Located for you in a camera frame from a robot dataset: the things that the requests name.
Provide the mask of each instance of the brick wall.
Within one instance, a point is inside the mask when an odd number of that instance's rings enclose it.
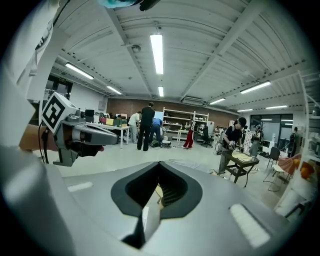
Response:
[[[115,114],[127,114],[130,117],[132,114],[136,113],[137,111],[141,111],[142,108],[148,105],[148,100],[141,100],[141,99],[122,99],[122,98],[109,98],[107,103],[107,112]],[[197,112],[199,114],[208,114],[209,113],[209,121],[214,122],[214,126],[222,126],[228,127],[229,120],[236,120],[238,116],[211,110],[204,107],[197,107],[197,106],[189,106],[179,103],[171,103],[165,101],[154,101],[154,109],[156,111],[163,111],[164,107],[166,109],[171,110],[179,110],[179,111],[186,111],[186,112]]]

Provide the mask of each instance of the floor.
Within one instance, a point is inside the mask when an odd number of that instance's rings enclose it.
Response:
[[[39,151],[34,152],[37,156],[40,155]],[[58,153],[48,151],[49,162],[52,163],[58,158]],[[281,190],[278,192],[268,191],[270,186],[269,182],[263,182],[267,175],[268,159],[258,155],[260,160],[259,164],[255,167],[259,170],[255,173],[250,173],[248,177],[248,184],[246,188],[243,188],[246,183],[246,176],[242,176],[238,179],[236,185],[240,186],[253,197],[263,202],[266,206],[274,208],[279,201],[281,195],[286,189],[286,184],[283,181],[277,179],[277,184],[281,184]],[[191,150],[185,150],[181,147],[167,148],[149,148],[148,151],[137,150],[137,145],[129,143],[124,144],[123,149],[120,149],[120,145],[108,145],[105,146],[103,152],[98,152],[95,157],[79,157],[72,167],[57,166],[63,177],[95,174],[101,172],[110,172],[130,166],[138,165],[145,162],[153,161],[165,161],[165,160],[184,160],[193,161],[206,165],[208,169],[218,170],[220,156],[214,154],[213,148],[206,148],[200,144],[195,144]],[[157,195],[153,196],[154,201],[157,201]]]

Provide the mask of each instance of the ceiling light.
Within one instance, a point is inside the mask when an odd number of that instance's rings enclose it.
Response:
[[[114,91],[117,94],[122,94],[121,92],[117,91],[116,89],[112,88],[111,86],[107,86],[110,90]]]
[[[162,44],[162,34],[150,35],[155,71],[157,74],[163,75],[164,73],[164,52]]]
[[[250,108],[250,109],[243,109],[243,110],[238,110],[237,112],[244,112],[244,111],[252,111],[253,109]]]
[[[258,85],[255,85],[255,86],[253,86],[253,87],[251,87],[249,89],[242,90],[242,91],[240,91],[240,93],[241,94],[246,94],[248,92],[252,92],[254,90],[257,90],[257,89],[260,89],[262,87],[269,86],[269,85],[271,85],[271,82],[270,81],[265,81],[265,82],[259,83]]]
[[[159,90],[159,96],[163,97],[164,96],[164,88],[162,86],[159,86],[158,90]]]
[[[82,71],[81,69],[77,68],[76,66],[70,64],[70,63],[67,63],[65,64],[66,67],[68,67],[69,69],[72,69],[74,70],[75,72],[78,72],[79,74],[85,76],[86,78],[89,78],[89,79],[94,79],[94,77],[92,75],[89,75],[88,73]]]
[[[270,110],[270,109],[281,109],[281,108],[286,108],[286,105],[283,106],[268,106],[265,109]]]
[[[221,98],[221,99],[218,99],[218,100],[216,100],[216,101],[214,101],[214,102],[209,103],[209,105],[213,105],[213,104],[215,104],[215,103],[222,102],[222,101],[224,101],[224,100],[225,100],[225,98]]]

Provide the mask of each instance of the air conditioner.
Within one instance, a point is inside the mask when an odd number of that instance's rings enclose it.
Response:
[[[184,97],[181,101],[185,104],[195,105],[195,106],[202,106],[204,104],[204,101],[200,98],[193,98],[193,97]]]

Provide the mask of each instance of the desk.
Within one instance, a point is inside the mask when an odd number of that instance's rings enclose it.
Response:
[[[246,187],[248,183],[249,173],[252,170],[252,168],[259,163],[259,159],[252,158],[248,162],[242,162],[239,159],[233,157],[231,154],[227,154],[227,152],[222,152],[222,154],[225,156],[226,159],[231,160],[232,162],[235,163],[233,165],[227,165],[225,167],[225,169],[234,176],[234,183],[237,183],[237,180],[239,177],[246,175],[246,183],[244,185],[244,187]],[[250,167],[250,166],[251,168],[249,171],[244,170],[245,167]],[[232,167],[237,167],[238,171],[237,172],[234,171],[233,169],[231,169]]]
[[[106,129],[106,130],[120,130],[121,131],[121,136],[120,136],[120,149],[123,148],[123,140],[124,140],[124,130],[126,131],[126,144],[129,144],[129,129],[130,126],[126,127],[116,127],[113,125],[106,125],[106,124],[101,124],[101,123],[88,123],[91,126],[98,126],[100,128]]]
[[[188,130],[178,130],[178,135],[177,135],[177,139],[176,139],[176,146],[180,145],[180,140],[181,140],[181,134],[187,134],[189,131]]]

